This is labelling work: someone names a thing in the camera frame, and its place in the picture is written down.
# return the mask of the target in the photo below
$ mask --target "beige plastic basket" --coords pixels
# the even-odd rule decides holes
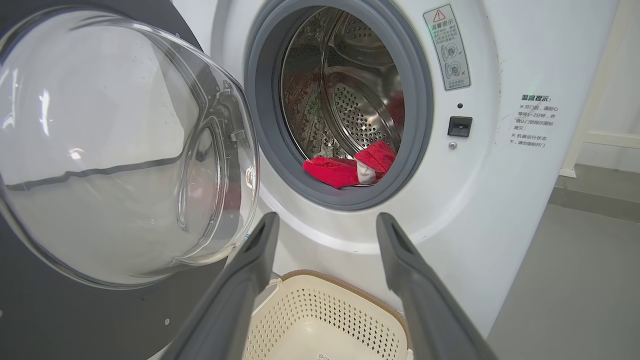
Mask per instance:
[[[333,277],[298,270],[252,314],[243,360],[412,360],[404,318]]]

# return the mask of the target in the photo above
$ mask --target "red garment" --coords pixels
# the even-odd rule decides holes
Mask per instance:
[[[391,168],[396,154],[387,143],[379,140],[355,154],[354,157],[375,171],[376,178],[373,183],[377,183]],[[355,160],[319,156],[305,161],[302,168],[314,178],[336,189],[361,183],[358,177],[358,163]]]

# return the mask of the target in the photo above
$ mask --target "white washing machine front panel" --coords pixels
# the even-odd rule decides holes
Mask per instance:
[[[265,3],[174,2],[205,52],[240,83]],[[392,199],[347,212],[298,195],[261,156],[259,208],[282,218],[274,271],[324,272],[401,308],[385,284],[374,225],[378,213],[391,213],[487,335],[545,209],[617,2],[448,2],[471,76],[470,87],[453,91],[444,89],[423,17],[447,3],[394,3],[422,43],[433,82],[434,123],[420,167]],[[451,116],[473,117],[468,138],[447,136]]]

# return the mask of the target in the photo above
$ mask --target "warning triangle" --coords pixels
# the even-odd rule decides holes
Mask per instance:
[[[433,22],[443,21],[447,17],[438,9],[436,15],[433,17]]]

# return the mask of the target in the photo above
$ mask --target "red towel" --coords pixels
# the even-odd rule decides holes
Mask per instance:
[[[356,160],[319,156],[305,161],[302,168],[314,178],[336,189],[358,184],[375,184],[389,171],[396,154],[387,143],[379,140],[355,154],[354,158]]]

